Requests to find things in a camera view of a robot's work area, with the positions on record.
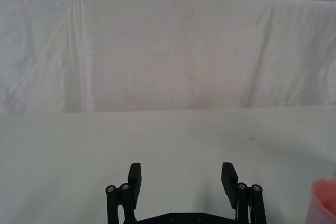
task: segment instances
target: pink cup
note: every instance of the pink cup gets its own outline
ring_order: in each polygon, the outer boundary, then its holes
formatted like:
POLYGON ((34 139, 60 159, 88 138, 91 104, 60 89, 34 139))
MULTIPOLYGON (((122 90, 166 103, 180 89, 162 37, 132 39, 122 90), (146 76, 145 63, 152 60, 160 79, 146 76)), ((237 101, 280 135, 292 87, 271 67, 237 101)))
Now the pink cup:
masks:
POLYGON ((313 183, 306 224, 336 224, 336 179, 313 183))

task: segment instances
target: white table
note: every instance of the white table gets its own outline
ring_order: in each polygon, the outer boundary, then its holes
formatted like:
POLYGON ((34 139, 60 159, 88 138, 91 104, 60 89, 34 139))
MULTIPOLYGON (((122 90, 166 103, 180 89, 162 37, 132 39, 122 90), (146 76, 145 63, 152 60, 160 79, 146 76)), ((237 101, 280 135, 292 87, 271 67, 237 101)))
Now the white table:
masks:
POLYGON ((138 219, 233 218, 220 181, 260 184, 268 223, 304 223, 311 183, 334 177, 336 107, 0 118, 0 223, 106 223, 105 187, 142 164, 138 219))

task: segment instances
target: white cloth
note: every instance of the white cloth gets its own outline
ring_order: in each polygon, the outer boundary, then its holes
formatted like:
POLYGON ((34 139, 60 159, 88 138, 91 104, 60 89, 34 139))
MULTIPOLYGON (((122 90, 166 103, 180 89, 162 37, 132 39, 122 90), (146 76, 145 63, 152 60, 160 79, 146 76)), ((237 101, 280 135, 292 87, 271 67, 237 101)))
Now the white cloth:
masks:
POLYGON ((0 113, 336 104, 336 3, 0 0, 0 113))

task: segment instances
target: screw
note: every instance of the screw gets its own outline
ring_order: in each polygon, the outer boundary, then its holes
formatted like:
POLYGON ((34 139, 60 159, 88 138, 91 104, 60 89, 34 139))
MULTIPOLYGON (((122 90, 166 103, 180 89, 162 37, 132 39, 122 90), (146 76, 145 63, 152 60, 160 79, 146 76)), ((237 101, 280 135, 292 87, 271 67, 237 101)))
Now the screw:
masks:
POLYGON ((121 189, 123 189, 123 190, 127 190, 128 188, 130 188, 130 187, 127 184, 121 186, 121 189))
POLYGON ((203 214, 198 214, 198 220, 204 220, 204 215, 203 214))
POLYGON ((245 186, 244 184, 239 184, 238 187, 239 187, 240 189, 246 189, 246 186, 245 186))
POLYGON ((176 214, 172 214, 172 215, 170 215, 170 220, 171 220, 171 221, 176 221, 176 219, 177 219, 176 214))
POLYGON ((113 186, 110 186, 110 187, 108 187, 108 188, 106 189, 106 191, 107 191, 108 193, 113 192, 113 191, 114 191, 114 187, 113 187, 113 186))
POLYGON ((260 188, 260 186, 256 185, 256 186, 253 186, 253 190, 254 191, 261 191, 261 188, 260 188))

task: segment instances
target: cup rim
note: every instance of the cup rim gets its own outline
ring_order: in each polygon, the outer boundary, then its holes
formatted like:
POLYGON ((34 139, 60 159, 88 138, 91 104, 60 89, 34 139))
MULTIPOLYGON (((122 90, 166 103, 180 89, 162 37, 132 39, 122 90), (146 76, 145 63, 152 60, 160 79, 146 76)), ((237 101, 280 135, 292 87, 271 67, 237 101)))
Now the cup rim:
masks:
POLYGON ((318 179, 316 180, 312 185, 311 185, 311 198, 312 198, 312 203, 317 206, 322 213, 328 216, 332 221, 336 222, 336 215, 334 215, 331 211, 329 211, 319 200, 319 198, 316 195, 316 188, 321 185, 321 184, 335 184, 336 185, 336 179, 335 178, 323 178, 323 179, 318 179))

